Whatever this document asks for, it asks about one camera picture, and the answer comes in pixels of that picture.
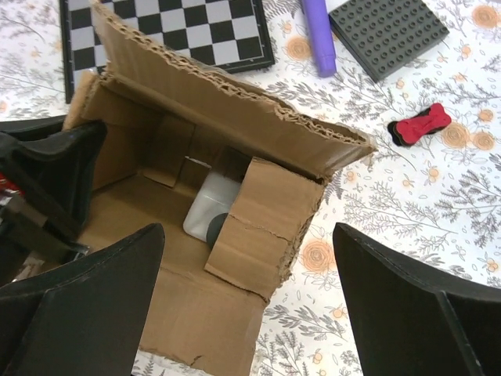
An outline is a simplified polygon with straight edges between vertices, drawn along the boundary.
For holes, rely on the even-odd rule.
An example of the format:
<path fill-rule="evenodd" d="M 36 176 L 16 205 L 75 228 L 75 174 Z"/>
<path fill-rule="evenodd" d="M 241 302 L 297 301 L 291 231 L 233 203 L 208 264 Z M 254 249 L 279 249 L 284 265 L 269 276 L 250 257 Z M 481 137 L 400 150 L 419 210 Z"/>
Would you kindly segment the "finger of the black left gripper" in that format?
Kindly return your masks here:
<path fill-rule="evenodd" d="M 91 121 L 37 140 L 1 134 L 1 253 L 36 253 L 66 263 L 87 221 L 96 160 L 106 125 Z"/>

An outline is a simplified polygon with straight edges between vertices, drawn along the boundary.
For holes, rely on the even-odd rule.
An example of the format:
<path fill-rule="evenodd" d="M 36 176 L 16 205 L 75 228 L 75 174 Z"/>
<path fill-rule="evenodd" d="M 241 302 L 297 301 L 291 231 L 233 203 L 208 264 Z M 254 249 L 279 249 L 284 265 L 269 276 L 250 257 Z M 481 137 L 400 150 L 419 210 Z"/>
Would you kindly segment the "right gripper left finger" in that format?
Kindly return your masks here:
<path fill-rule="evenodd" d="M 3 375 L 130 375 L 164 250 L 153 223 L 1 288 Z"/>

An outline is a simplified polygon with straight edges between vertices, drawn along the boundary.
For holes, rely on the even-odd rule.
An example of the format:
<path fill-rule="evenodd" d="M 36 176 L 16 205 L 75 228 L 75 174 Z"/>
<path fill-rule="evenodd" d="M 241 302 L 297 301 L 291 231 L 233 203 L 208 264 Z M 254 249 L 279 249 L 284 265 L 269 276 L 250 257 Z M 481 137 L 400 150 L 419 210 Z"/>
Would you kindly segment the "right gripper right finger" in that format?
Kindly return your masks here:
<path fill-rule="evenodd" d="M 345 223 L 333 247 L 365 375 L 498 375 L 500 290 L 394 251 Z"/>

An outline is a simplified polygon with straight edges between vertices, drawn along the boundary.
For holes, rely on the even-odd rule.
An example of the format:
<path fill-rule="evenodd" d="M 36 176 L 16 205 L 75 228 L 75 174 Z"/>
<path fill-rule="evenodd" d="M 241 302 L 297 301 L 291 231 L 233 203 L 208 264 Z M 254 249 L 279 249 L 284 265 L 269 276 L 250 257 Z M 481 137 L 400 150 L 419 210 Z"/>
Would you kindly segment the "brown taped cardboard box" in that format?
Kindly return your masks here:
<path fill-rule="evenodd" d="M 101 120 L 83 238 L 159 222 L 166 236 L 141 350 L 212 375 L 248 375 L 263 313 L 290 276 L 335 171 L 365 133 L 165 47 L 90 1 L 104 72 L 83 73 L 65 129 Z"/>

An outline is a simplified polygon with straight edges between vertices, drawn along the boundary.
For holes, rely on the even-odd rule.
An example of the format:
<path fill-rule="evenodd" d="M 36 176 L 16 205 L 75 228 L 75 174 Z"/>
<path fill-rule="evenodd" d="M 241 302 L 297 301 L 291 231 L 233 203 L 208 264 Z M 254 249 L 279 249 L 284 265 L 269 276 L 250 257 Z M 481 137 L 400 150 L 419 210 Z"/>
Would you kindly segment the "white bottle grey cap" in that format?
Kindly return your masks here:
<path fill-rule="evenodd" d="M 212 220 L 229 213 L 240 191 L 241 182 L 217 172 L 210 172 L 199 189 L 182 225 L 192 237 L 207 242 L 207 231 Z"/>

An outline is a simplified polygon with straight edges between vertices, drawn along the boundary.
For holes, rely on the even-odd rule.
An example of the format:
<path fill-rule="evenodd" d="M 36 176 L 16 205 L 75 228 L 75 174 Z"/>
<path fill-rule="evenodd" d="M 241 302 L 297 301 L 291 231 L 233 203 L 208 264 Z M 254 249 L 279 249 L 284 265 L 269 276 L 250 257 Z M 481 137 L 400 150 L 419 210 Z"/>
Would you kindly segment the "red black knife cap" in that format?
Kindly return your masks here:
<path fill-rule="evenodd" d="M 411 147 L 424 136 L 433 135 L 445 129 L 452 122 L 440 103 L 433 103 L 416 116 L 392 121 L 387 125 L 393 143 L 397 146 Z"/>

